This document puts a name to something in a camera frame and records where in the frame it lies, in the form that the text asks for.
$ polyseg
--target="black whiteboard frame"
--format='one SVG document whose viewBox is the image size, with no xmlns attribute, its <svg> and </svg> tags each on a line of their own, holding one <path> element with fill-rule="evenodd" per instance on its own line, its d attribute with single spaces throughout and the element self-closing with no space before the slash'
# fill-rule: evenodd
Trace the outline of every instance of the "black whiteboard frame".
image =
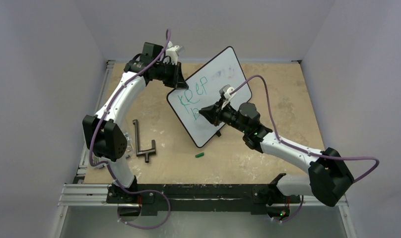
<svg viewBox="0 0 401 238">
<path fill-rule="evenodd" d="M 237 62 L 239 63 L 241 72 L 243 73 L 244 80 L 246 81 L 246 76 L 245 76 L 245 74 L 244 74 L 243 68 L 241 67 L 239 58 L 237 57 L 236 51 L 234 50 L 234 48 L 233 48 L 232 46 L 227 46 L 225 49 L 223 49 L 221 52 L 219 52 L 217 55 L 215 55 L 212 59 L 210 59 L 208 62 L 206 62 L 204 65 L 202 65 L 202 67 L 200 67 L 198 70 L 196 70 L 194 73 L 192 73 L 192 75 L 190 75 L 185 81 L 187 81 L 188 79 L 190 79 L 194 74 L 196 74 L 199 70 L 201 70 L 203 67 L 205 67 L 207 64 L 209 64 L 211 61 L 213 61 L 216 57 L 218 57 L 220 54 L 222 54 L 222 53 L 223 53 L 224 51 L 226 51 L 228 48 L 231 48 L 231 49 L 233 50 L 234 55 L 236 56 Z M 250 89 L 249 84 L 247 83 L 246 85 L 247 85 L 247 87 L 249 88 L 249 91 L 250 91 L 250 98 L 247 100 L 247 102 L 248 102 L 248 101 L 250 101 L 250 100 L 252 99 L 253 93 L 252 93 L 252 90 Z M 185 130 L 186 130 L 186 132 L 189 134 L 190 139 L 192 139 L 192 141 L 193 141 L 193 144 L 195 144 L 195 146 L 198 147 L 198 148 L 204 147 L 204 146 L 214 137 L 215 134 L 212 135 L 211 138 L 209 138 L 209 139 L 205 142 L 205 144 L 203 144 L 202 146 L 196 145 L 196 142 L 195 142 L 195 140 L 193 139 L 192 135 L 190 135 L 190 133 L 189 133 L 189 131 L 187 130 L 187 128 L 185 127 L 184 123 L 182 122 L 182 120 L 180 120 L 180 117 L 177 115 L 177 112 L 176 112 L 176 111 L 174 110 L 174 108 L 171 106 L 170 101 L 168 101 L 168 95 L 170 95 L 170 93 L 174 92 L 174 90 L 175 90 L 175 89 L 171 90 L 171 91 L 167 94 L 167 96 L 166 96 L 166 100 L 167 100 L 167 102 L 168 102 L 168 105 L 170 105 L 171 109 L 172 109 L 173 112 L 176 114 L 176 116 L 177 116 L 177 118 L 179 119 L 180 123 L 183 125 L 183 127 L 184 127 Z M 225 124 L 222 125 L 217 131 L 221 130 L 224 126 L 225 126 Z"/>
</svg>

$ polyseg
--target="cable connector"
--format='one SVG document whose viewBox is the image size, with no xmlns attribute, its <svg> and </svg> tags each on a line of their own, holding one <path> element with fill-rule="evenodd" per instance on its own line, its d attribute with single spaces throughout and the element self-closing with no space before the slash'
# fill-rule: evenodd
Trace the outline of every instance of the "cable connector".
<svg viewBox="0 0 401 238">
<path fill-rule="evenodd" d="M 221 109 L 224 109 L 224 107 L 230 102 L 230 100 L 233 99 L 234 95 L 236 95 L 236 93 L 232 93 L 233 91 L 234 88 L 231 87 L 229 84 L 225 85 L 219 90 L 221 97 L 224 98 L 224 103 L 222 103 Z"/>
</svg>

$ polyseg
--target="green marker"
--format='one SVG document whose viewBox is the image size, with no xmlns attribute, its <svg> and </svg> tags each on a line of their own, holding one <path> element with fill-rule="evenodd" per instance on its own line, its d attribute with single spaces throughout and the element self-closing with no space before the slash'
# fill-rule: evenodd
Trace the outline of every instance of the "green marker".
<svg viewBox="0 0 401 238">
<path fill-rule="evenodd" d="M 204 155 L 204 153 L 202 152 L 202 153 L 200 153 L 200 154 L 195 155 L 195 157 L 196 157 L 196 158 L 199 158 L 199 157 L 202 157 L 203 155 Z"/>
</svg>

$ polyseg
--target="whiteboard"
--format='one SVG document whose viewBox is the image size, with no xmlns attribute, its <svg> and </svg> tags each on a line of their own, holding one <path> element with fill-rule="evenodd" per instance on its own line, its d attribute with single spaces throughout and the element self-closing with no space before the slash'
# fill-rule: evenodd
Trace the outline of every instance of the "whiteboard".
<svg viewBox="0 0 401 238">
<path fill-rule="evenodd" d="M 246 81 L 243 70 L 232 47 L 227 47 L 198 71 L 186 79 L 189 89 L 173 90 L 167 101 L 198 148 L 203 147 L 220 130 L 197 112 L 220 99 L 219 90 L 229 84 L 236 88 Z M 230 101 L 234 109 L 249 101 L 252 91 L 248 84 L 237 91 Z"/>
</svg>

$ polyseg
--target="black metal bracket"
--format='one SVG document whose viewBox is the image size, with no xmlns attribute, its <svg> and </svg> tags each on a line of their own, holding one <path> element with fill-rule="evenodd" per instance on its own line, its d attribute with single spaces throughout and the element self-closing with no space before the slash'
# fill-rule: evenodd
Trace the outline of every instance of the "black metal bracket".
<svg viewBox="0 0 401 238">
<path fill-rule="evenodd" d="M 155 155 L 157 153 L 157 149 L 155 147 L 155 140 L 151 141 L 152 148 L 147 149 L 147 150 L 141 150 L 140 149 L 140 138 L 139 138 L 139 124 L 137 122 L 137 119 L 133 120 L 133 124 L 135 125 L 135 144 L 136 144 L 136 156 L 145 157 L 145 163 L 149 163 L 149 156 L 150 155 Z"/>
</svg>

